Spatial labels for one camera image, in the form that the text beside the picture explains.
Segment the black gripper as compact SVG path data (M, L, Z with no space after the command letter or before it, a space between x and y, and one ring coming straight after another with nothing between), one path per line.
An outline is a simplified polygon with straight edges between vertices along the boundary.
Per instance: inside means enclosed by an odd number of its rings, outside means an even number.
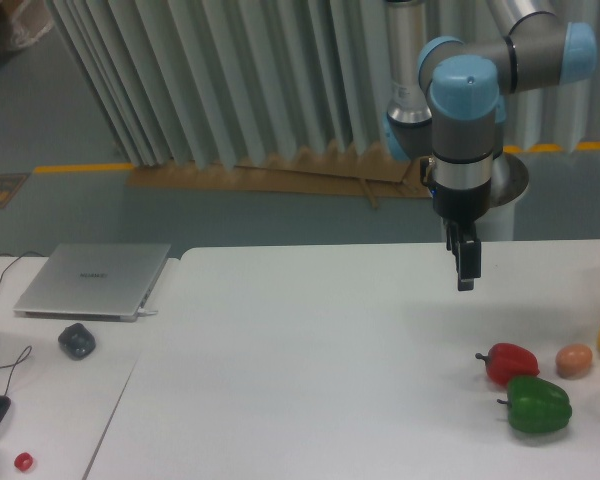
M456 251L457 288L473 290L481 277L481 241L474 222L458 228L454 221L475 221L489 209L491 158L454 163L421 157L419 175L431 194L434 211L445 219L446 248Z

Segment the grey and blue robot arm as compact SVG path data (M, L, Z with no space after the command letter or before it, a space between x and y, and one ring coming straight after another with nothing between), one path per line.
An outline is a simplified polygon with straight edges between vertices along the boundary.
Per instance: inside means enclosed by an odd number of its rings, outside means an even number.
M587 23L561 22L548 1L491 1L501 38L424 39L426 4L385 4L393 93L386 119L441 218L457 287L481 276L476 222L491 207L507 95L586 80L597 66Z

